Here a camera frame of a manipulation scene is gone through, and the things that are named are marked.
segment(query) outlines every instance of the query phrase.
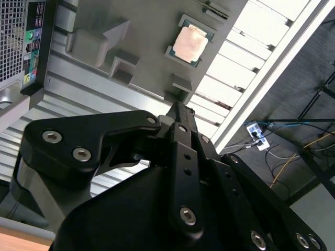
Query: power outlet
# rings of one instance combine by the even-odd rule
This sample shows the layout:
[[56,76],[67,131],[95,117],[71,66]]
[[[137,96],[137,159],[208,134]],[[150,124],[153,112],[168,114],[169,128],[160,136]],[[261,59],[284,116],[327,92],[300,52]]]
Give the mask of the power outlet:
[[262,135],[262,130],[261,130],[260,126],[256,122],[255,123],[252,122],[251,124],[248,124],[246,126],[246,129],[249,132],[253,141],[260,140],[263,143],[262,145],[257,145],[258,150],[262,151],[262,150],[267,149],[267,148],[270,147],[268,141]]

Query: black metal frame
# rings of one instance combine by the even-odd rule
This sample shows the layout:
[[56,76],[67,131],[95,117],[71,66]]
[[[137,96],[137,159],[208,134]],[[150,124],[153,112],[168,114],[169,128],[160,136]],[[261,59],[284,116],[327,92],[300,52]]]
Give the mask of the black metal frame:
[[313,98],[307,104],[307,106],[303,109],[301,114],[298,116],[297,119],[267,119],[267,122],[335,122],[334,119],[305,119],[306,114],[310,111],[316,101],[321,97],[323,93],[327,94],[331,98],[335,99],[335,93],[330,90],[328,87],[329,85],[334,82],[335,80],[335,71],[329,76],[329,78],[324,82],[322,87],[317,90]]
[[335,184],[330,181],[331,178],[335,176],[335,164],[331,165],[329,168],[327,168],[325,171],[323,171],[322,167],[320,167],[315,161],[314,161],[314,154],[313,152],[309,151],[308,149],[304,149],[304,146],[301,145],[299,142],[294,142],[292,140],[289,140],[285,138],[284,136],[279,136],[275,132],[266,129],[264,131],[264,134],[269,134],[269,137],[282,147],[284,147],[287,150],[290,150],[292,152],[297,153],[297,155],[300,155],[302,160],[305,162],[305,164],[308,166],[308,168],[315,174],[316,178],[311,180],[308,184],[304,185],[299,191],[294,193],[290,198],[286,200],[286,203],[288,205],[292,205],[294,202],[299,200],[301,197],[309,193],[311,190],[313,190],[315,187],[317,187],[319,184],[323,184],[325,188],[328,190],[328,192],[333,196],[335,199]]
[[[322,87],[317,90],[313,98],[310,100],[310,102],[307,104],[307,106],[303,109],[301,114],[298,116],[297,119],[267,119],[267,122],[335,122],[335,119],[305,119],[306,114],[310,111],[310,109],[313,107],[313,105],[316,103],[316,101],[321,97],[323,93],[327,94],[331,98],[335,99],[335,93],[331,91],[328,87],[329,85],[334,82],[335,80],[335,71],[329,76],[329,78],[324,82]],[[323,171],[322,168],[317,165],[317,163],[313,160],[313,156],[306,152],[301,145],[299,145],[296,142],[291,142],[290,140],[287,140],[283,137],[278,136],[279,138],[282,138],[284,142],[284,145],[289,147],[290,150],[295,149],[296,152],[298,152],[304,162],[307,164],[307,166],[310,168],[310,170],[316,175],[316,178],[312,180],[310,183],[305,185],[300,191],[295,193],[291,198],[288,199],[287,203],[292,204],[298,199],[300,199],[302,196],[310,192],[312,189],[314,189],[317,185],[322,183],[328,192],[335,198],[335,185],[333,182],[330,181],[330,179],[335,176],[335,165],[332,165],[329,167],[329,170]]]
[[[131,111],[27,125],[11,191],[20,203],[39,207],[54,226],[50,250],[305,250],[308,245],[319,251],[315,242],[326,250],[238,156],[216,153],[198,133],[193,110],[175,103],[167,115],[165,123]],[[61,133],[61,141],[45,141],[46,130]],[[91,158],[79,162],[71,154],[76,147]],[[140,159],[150,160],[149,168],[90,198],[97,173]]]

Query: electrical cable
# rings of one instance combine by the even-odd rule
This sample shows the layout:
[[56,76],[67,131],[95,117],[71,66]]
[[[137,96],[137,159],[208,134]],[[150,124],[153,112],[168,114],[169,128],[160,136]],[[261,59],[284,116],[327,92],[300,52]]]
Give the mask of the electrical cable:
[[254,142],[252,142],[252,143],[250,143],[250,144],[231,145],[231,146],[227,146],[227,147],[225,147],[224,149],[228,149],[228,148],[232,148],[232,147],[237,147],[237,146],[252,146],[252,145],[257,144],[258,142],[259,142],[259,141],[256,140],[256,141],[254,141]]
[[14,214],[15,214],[15,212],[16,212],[16,209],[19,207],[19,203],[17,203],[17,206],[16,206],[16,208],[15,208],[15,210],[14,210],[14,212],[13,212],[13,214],[11,215],[11,217],[9,218],[9,219],[11,219],[11,218],[13,218],[13,216],[14,216]]
[[277,127],[296,127],[296,126],[302,125],[301,123],[299,123],[299,124],[296,124],[296,123],[292,123],[292,124],[275,124],[275,123],[271,123],[271,122],[258,122],[258,121],[245,122],[244,124],[253,124],[253,123],[268,124],[270,126],[277,126]]
[[267,161],[267,154],[269,153],[269,151],[270,151],[271,149],[275,148],[276,146],[278,146],[278,144],[275,145],[275,146],[273,146],[273,147],[271,147],[270,149],[266,150],[266,152],[265,152],[265,163],[266,163],[266,165],[267,165],[267,167],[268,167],[268,169],[269,169],[269,171],[270,171],[270,173],[271,173],[271,175],[272,175],[273,178],[275,178],[275,177],[274,177],[273,172],[272,172],[272,170],[271,170],[271,168],[270,168],[270,165],[269,165],[269,163],[268,163],[268,161]]
[[279,157],[277,155],[275,155],[274,153],[270,152],[270,150],[268,150],[268,153],[270,153],[272,156],[279,158],[279,159],[290,159],[291,157]]
[[[275,145],[275,146],[273,146],[273,147],[271,147],[269,150],[275,148],[276,146],[278,146],[278,144]],[[270,165],[269,165],[269,163],[267,161],[267,154],[268,154],[269,150],[266,151],[266,153],[265,153],[265,163],[266,163],[266,165],[267,165],[267,167],[268,167],[268,169],[269,169],[272,177],[274,178],[275,176],[273,174],[273,170],[271,170]],[[287,184],[285,184],[284,182],[282,182],[280,180],[276,180],[276,182],[267,182],[267,183],[269,183],[271,185],[274,185],[275,183],[279,183],[279,184],[283,185],[287,189],[287,192],[288,192],[287,198],[291,197],[291,190],[290,190],[289,186]]]
[[309,126],[309,127],[314,127],[314,128],[316,128],[316,129],[319,129],[319,130],[321,130],[321,131],[323,131],[323,132],[327,132],[327,133],[329,133],[329,134],[335,136],[335,133],[334,133],[334,132],[330,132],[330,131],[328,131],[328,129],[322,129],[321,127],[317,127],[317,126],[312,125],[312,124],[304,124],[304,123],[302,123],[301,125]]
[[[335,131],[333,131],[332,133],[330,133],[330,134],[327,134],[327,135],[325,135],[325,136],[323,136],[323,137],[321,137],[321,138],[319,138],[319,139],[317,139],[317,140],[314,140],[314,141],[312,141],[312,142],[310,142],[310,143],[308,143],[307,145],[305,145],[303,148],[305,149],[305,148],[307,148],[307,147],[309,147],[310,145],[313,145],[314,143],[317,143],[317,142],[319,142],[320,140],[323,140],[324,138],[326,138],[326,137],[328,137],[328,136],[330,136],[330,135],[334,135],[334,133],[335,133]],[[291,162],[291,160],[293,160],[293,158],[295,157],[295,156],[297,156],[297,154],[294,154],[285,164],[284,164],[284,166],[282,167],[282,169],[279,171],[279,173],[276,175],[276,177],[274,178],[274,180],[273,180],[273,182],[276,182],[276,180],[278,179],[278,177],[280,176],[280,174],[283,172],[283,170],[285,170],[285,168],[287,167],[287,165]]]
[[[301,159],[301,157],[300,157],[300,158],[297,158],[297,159],[295,159],[295,160],[293,160],[293,161],[291,161],[290,164],[293,163],[294,161],[298,161],[299,159]],[[276,171],[277,168],[281,167],[281,166],[284,165],[284,164],[285,164],[285,162],[282,163],[282,164],[276,165],[275,167],[272,168],[272,172],[274,173],[274,172]]]
[[5,218],[8,218],[8,216],[11,214],[11,212],[14,210],[15,206],[17,205],[18,203],[16,202],[13,206],[13,208],[10,210],[10,212],[8,213],[8,215],[6,215]]
[[322,149],[315,150],[314,152],[321,152],[321,151],[327,150],[327,149],[329,149],[329,148],[331,148],[331,147],[333,147],[333,146],[335,146],[335,144],[332,144],[332,145],[327,146],[327,147],[323,147]]

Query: usb port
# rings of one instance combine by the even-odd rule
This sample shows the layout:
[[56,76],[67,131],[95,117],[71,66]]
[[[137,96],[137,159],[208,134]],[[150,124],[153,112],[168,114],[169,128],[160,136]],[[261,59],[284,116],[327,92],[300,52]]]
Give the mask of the usb port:
[[39,14],[42,15],[42,14],[43,14],[43,11],[44,11],[44,3],[41,3]]
[[42,27],[42,17],[38,18],[38,27]]
[[39,47],[40,47],[40,40],[36,40],[35,50],[38,50]]

